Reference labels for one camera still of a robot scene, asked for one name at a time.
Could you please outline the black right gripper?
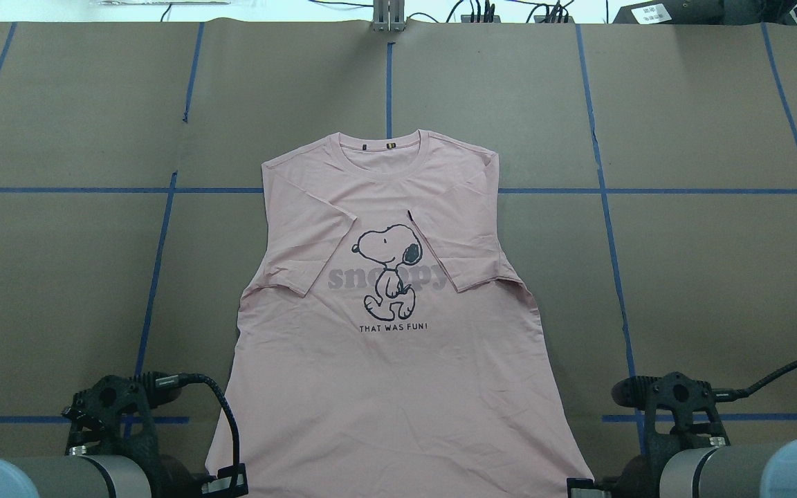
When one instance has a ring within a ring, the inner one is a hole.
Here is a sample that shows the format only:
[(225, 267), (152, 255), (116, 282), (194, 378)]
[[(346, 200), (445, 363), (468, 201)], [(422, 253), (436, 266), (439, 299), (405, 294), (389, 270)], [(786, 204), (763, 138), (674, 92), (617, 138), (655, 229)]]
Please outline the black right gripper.
[(664, 376), (629, 376), (611, 390), (614, 403), (644, 413), (644, 450), (616, 477), (567, 478), (569, 498), (656, 497), (662, 472), (684, 450), (709, 448), (712, 438), (728, 436), (717, 403), (731, 403), (733, 389), (714, 389), (680, 372)]

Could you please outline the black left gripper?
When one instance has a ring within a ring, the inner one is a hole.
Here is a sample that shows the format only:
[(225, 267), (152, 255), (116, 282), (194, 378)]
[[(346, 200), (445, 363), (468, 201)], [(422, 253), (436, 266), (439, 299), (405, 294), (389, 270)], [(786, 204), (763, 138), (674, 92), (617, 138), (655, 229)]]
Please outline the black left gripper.
[[(195, 478), (176, 458), (159, 450), (152, 410), (177, 400), (181, 387), (158, 381), (165, 373), (108, 375), (73, 395), (62, 416), (69, 420), (67, 456), (119, 456), (136, 463), (153, 497), (193, 497)], [(200, 497), (248, 495), (245, 465), (221, 468), (217, 476), (199, 477)]]

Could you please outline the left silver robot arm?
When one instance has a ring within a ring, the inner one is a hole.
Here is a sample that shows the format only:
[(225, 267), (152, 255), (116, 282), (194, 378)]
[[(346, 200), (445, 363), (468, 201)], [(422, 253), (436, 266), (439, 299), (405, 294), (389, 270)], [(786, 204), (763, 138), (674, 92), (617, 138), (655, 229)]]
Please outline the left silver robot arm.
[[(231, 461), (215, 474), (193, 473), (159, 450), (152, 410), (187, 385), (206, 385), (228, 422)], [(73, 395), (62, 416), (70, 428), (63, 456), (0, 458), (0, 497), (246, 497), (235, 417), (217, 382), (200, 373), (149, 371), (105, 376)]]

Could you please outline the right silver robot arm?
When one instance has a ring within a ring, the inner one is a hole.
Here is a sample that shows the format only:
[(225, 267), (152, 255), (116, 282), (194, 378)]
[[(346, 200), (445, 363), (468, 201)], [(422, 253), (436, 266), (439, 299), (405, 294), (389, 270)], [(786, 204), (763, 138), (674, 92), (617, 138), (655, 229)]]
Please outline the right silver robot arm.
[(644, 451), (617, 477), (567, 479), (567, 496), (797, 497), (797, 439), (729, 441), (717, 404), (743, 396), (679, 372), (618, 382), (614, 402), (644, 413)]

